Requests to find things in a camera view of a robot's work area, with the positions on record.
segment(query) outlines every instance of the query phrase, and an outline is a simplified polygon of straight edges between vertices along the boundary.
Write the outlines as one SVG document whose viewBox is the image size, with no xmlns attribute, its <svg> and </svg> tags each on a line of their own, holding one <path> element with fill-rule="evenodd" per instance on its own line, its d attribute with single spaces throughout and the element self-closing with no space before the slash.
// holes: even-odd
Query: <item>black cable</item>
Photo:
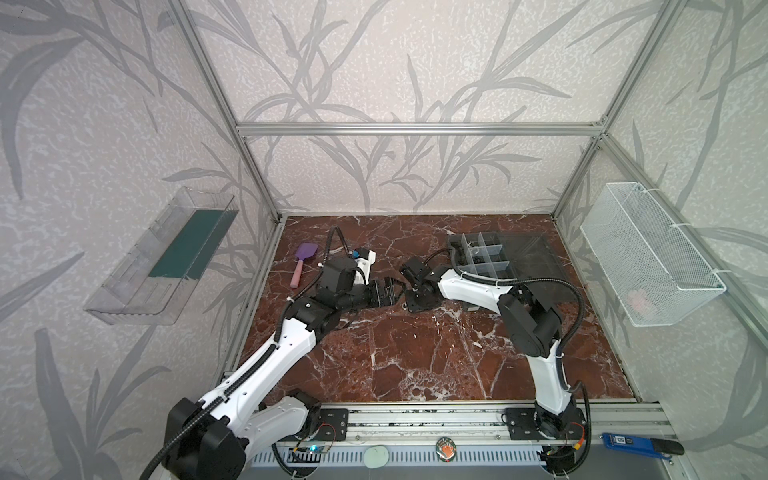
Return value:
<svg viewBox="0 0 768 480">
<path fill-rule="evenodd" d="M 435 257 L 437 257 L 440 253 L 450 252 L 451 247 L 441 248 L 440 250 L 437 250 L 436 252 L 432 252 L 429 257 L 424 260 L 425 265 L 429 265 L 429 261 Z"/>
<path fill-rule="evenodd" d="M 313 468 L 312 471 L 306 475 L 299 475 L 299 471 L 294 469 L 291 470 L 288 465 L 283 460 L 283 457 L 280 456 L 280 452 L 277 451 L 277 444 L 272 444 L 272 454 L 275 455 L 275 460 L 277 461 L 277 464 L 280 466 L 280 469 L 283 470 L 283 472 L 287 473 L 291 476 L 291 478 L 307 478 L 308 476 L 312 475 L 315 470 L 317 470 L 317 467 Z"/>
<path fill-rule="evenodd" d="M 525 285 L 526 283 L 537 283 L 537 282 L 549 282 L 549 283 L 558 283 L 562 286 L 567 287 L 576 297 L 576 300 L 578 301 L 578 314 L 576 315 L 576 321 L 574 321 L 573 325 L 571 325 L 571 328 L 563 335 L 562 339 L 560 340 L 560 344 L 558 345 L 558 348 L 554 351 L 555 356 L 555 365 L 558 370 L 558 380 L 560 381 L 560 386 L 563 390 L 569 393 L 576 392 L 576 390 L 581 389 L 581 394 L 584 397 L 584 414 L 586 416 L 587 425 L 584 426 L 584 452 L 579 456 L 578 460 L 574 463 L 574 466 L 568 469 L 564 472 L 563 475 L 568 475 L 575 471 L 577 468 L 581 466 L 581 464 L 584 463 L 584 460 L 587 459 L 587 454 L 589 453 L 589 448 L 591 446 L 591 438 L 592 438 L 592 417 L 591 412 L 589 409 L 589 396 L 587 394 L 587 387 L 584 385 L 584 383 L 579 380 L 575 383 L 574 386 L 569 386 L 568 382 L 565 379 L 565 372 L 563 370 L 563 364 L 562 364 L 562 356 L 563 356 L 563 348 L 568 344 L 568 342 L 573 338 L 573 336 L 576 334 L 576 331 L 579 329 L 581 324 L 584 322 L 584 297 L 581 295 L 581 292 L 579 291 L 578 287 L 575 286 L 573 283 L 567 282 L 563 279 L 559 278 L 553 278 L 553 277 L 541 277 L 541 278 L 527 278 L 524 280 L 497 280 L 492 279 L 487 276 L 479 276 L 475 275 L 473 273 L 467 273 L 464 271 L 461 271 L 458 268 L 458 265 L 456 264 L 456 248 L 455 247 L 449 247 L 451 250 L 451 267 L 453 268 L 453 271 L 456 272 L 457 275 L 461 276 L 462 278 L 466 278 L 469 281 L 476 282 L 476 283 L 482 283 L 484 285 L 493 285 L 493 286 L 519 286 L 519 285 Z"/>
<path fill-rule="evenodd" d="M 152 475 L 152 472 L 157 468 L 157 466 L 160 464 L 160 462 L 163 461 L 163 458 L 165 458 L 166 455 L 168 455 L 168 452 L 181 440 L 182 437 L 184 437 L 187 433 L 189 433 L 193 428 L 197 426 L 198 423 L 203 419 L 204 416 L 208 415 L 213 409 L 219 406 L 224 401 L 221 397 L 216 397 L 213 401 L 211 401 L 208 406 L 206 406 L 200 413 L 198 413 L 192 420 L 187 423 L 179 432 L 171 439 L 169 440 L 165 445 L 163 445 L 163 448 L 160 449 L 159 452 L 155 454 L 154 457 L 147 463 L 147 466 L 144 468 L 144 471 L 141 473 L 141 476 L 139 477 L 139 480 L 149 480 L 150 476 Z"/>
<path fill-rule="evenodd" d="M 360 276 L 362 277 L 362 284 L 368 285 L 368 279 L 366 278 L 365 273 L 362 271 L 362 268 L 360 268 L 359 266 L 356 266 L 355 271 L 360 272 Z"/>
<path fill-rule="evenodd" d="M 547 472 L 551 473 L 552 475 L 558 476 L 558 477 L 565 477 L 570 475 L 571 473 L 575 472 L 577 468 L 581 467 L 581 465 L 584 464 L 584 461 L 587 459 L 587 455 L 589 454 L 589 448 L 592 445 L 592 414 L 589 408 L 589 396 L 587 395 L 587 387 L 584 386 L 584 383 L 577 382 L 577 385 L 581 388 L 581 395 L 584 397 L 584 417 L 587 421 L 587 424 L 584 425 L 584 451 L 579 455 L 578 460 L 574 463 L 572 467 L 570 467 L 568 470 L 560 472 L 550 472 L 547 470 Z M 569 452 L 567 455 L 551 455 L 547 458 L 561 458 L 570 455 Z"/>
<path fill-rule="evenodd" d="M 568 382 L 565 380 L 565 373 L 563 370 L 561 359 L 563 357 L 563 349 L 571 340 L 571 338 L 573 338 L 573 336 L 576 334 L 576 331 L 584 322 L 584 311 L 585 311 L 584 297 L 581 295 L 581 292 L 579 291 L 578 287 L 575 286 L 573 283 L 567 282 L 563 279 L 554 278 L 554 277 L 527 278 L 524 280 L 517 280 L 517 279 L 497 280 L 487 276 L 479 276 L 479 275 L 475 275 L 474 273 L 464 272 L 460 270 L 458 268 L 458 265 L 456 264 L 456 248 L 455 247 L 449 247 L 449 248 L 451 249 L 451 267 L 453 268 L 453 271 L 455 271 L 456 274 L 458 274 L 462 278 L 466 278 L 471 282 L 482 283 L 483 285 L 493 285 L 493 286 L 519 286 L 519 285 L 525 285 L 526 283 L 538 283 L 538 282 L 558 283 L 562 286 L 567 287 L 574 294 L 574 296 L 576 297 L 576 300 L 578 301 L 578 314 L 576 315 L 576 321 L 574 321 L 574 324 L 571 325 L 571 328 L 565 333 L 565 335 L 563 335 L 563 338 L 560 340 L 560 344 L 558 345 L 558 348 L 554 352 L 554 356 L 556 358 L 555 365 L 558 369 L 560 386 L 566 392 L 569 392 L 569 393 L 575 392 L 577 387 L 569 386 Z"/>
<path fill-rule="evenodd" d="M 326 249 L 323 253 L 323 264 L 325 264 L 326 261 L 328 261 L 328 256 L 330 255 L 330 249 L 331 249 L 331 241 L 333 240 L 333 234 L 336 233 L 339 236 L 339 240 L 341 241 L 342 247 L 344 248 L 345 255 L 349 256 L 349 248 L 347 247 L 346 240 L 344 238 L 344 234 L 342 233 L 341 229 L 338 225 L 334 225 L 331 227 L 331 230 L 328 232 L 328 238 L 326 240 Z M 317 280 L 319 280 L 320 276 L 323 274 L 323 269 L 321 268 L 320 271 L 317 273 L 315 278 L 310 282 L 309 285 L 305 286 L 303 290 L 299 293 L 299 295 L 296 296 L 296 298 L 299 298 L 300 296 L 304 295 L 312 286 L 317 283 Z M 283 320 L 286 315 L 286 312 L 288 311 L 288 308 L 290 307 L 291 303 L 293 302 L 287 302 L 285 305 L 285 308 L 283 308 L 283 312 L 280 314 L 280 318 L 277 319 L 277 325 L 275 328 L 275 335 L 273 337 L 275 343 L 270 345 L 266 352 L 240 377 L 237 378 L 234 382 L 232 382 L 232 385 L 227 387 L 227 389 L 224 390 L 224 396 L 229 397 L 229 395 L 232 394 L 235 390 L 240 388 L 243 383 L 245 383 L 246 380 L 248 380 L 266 361 L 270 358 L 272 353 L 277 350 L 277 343 L 280 342 L 280 337 L 283 335 Z M 163 458 L 165 458 L 168 453 L 171 451 L 171 449 L 186 435 L 188 434 L 193 428 L 195 428 L 200 421 L 205 417 L 205 415 L 208 415 L 213 409 L 218 407 L 222 402 L 224 401 L 223 397 L 216 397 L 213 399 L 208 405 L 196 416 L 194 416 L 179 432 L 168 442 L 163 445 L 163 447 L 155 454 L 154 457 L 147 463 L 147 466 L 144 468 L 144 471 L 141 473 L 141 476 L 139 477 L 139 480 L 149 480 L 150 476 L 152 475 L 152 472 L 157 468 L 157 466 L 163 461 Z"/>
</svg>

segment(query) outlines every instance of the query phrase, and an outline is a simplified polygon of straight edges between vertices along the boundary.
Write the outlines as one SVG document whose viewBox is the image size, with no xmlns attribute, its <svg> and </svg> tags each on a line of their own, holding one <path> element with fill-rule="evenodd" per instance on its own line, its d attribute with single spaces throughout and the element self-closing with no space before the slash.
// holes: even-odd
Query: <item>transparent acrylic tray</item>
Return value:
<svg viewBox="0 0 768 480">
<path fill-rule="evenodd" d="M 109 324 L 172 325 L 237 212 L 232 194 L 182 187 L 85 311 Z"/>
</svg>

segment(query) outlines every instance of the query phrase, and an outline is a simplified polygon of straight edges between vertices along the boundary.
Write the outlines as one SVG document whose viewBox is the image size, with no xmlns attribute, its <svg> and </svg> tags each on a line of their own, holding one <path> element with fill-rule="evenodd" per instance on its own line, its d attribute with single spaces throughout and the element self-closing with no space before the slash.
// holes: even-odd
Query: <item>green cloth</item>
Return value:
<svg viewBox="0 0 768 480">
<path fill-rule="evenodd" d="M 236 215 L 236 211 L 196 210 L 149 276 L 199 280 Z"/>
</svg>

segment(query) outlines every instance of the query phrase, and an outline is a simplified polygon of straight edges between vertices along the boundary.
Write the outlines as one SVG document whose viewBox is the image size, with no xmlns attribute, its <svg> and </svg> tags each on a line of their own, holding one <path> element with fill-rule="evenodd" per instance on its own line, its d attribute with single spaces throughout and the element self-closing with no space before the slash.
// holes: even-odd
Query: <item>blue usb drive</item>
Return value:
<svg viewBox="0 0 768 480">
<path fill-rule="evenodd" d="M 685 449 L 679 442 L 666 439 L 646 439 L 632 435 L 618 435 L 616 433 L 604 433 L 600 435 L 606 449 L 619 452 L 634 453 L 651 458 L 669 460 L 672 455 L 682 455 Z"/>
</svg>

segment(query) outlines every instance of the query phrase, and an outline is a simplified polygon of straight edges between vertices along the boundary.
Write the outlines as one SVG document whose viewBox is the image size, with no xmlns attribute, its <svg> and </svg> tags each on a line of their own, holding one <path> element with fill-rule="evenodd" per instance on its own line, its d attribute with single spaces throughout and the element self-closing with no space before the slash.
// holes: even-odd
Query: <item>red wire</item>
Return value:
<svg viewBox="0 0 768 480">
<path fill-rule="evenodd" d="M 584 429 L 584 426 L 581 423 L 576 423 L 576 422 L 571 422 L 571 423 L 581 427 L 581 438 L 579 439 L 579 442 L 581 440 L 584 440 L 584 435 L 587 433 L 587 431 Z"/>
</svg>

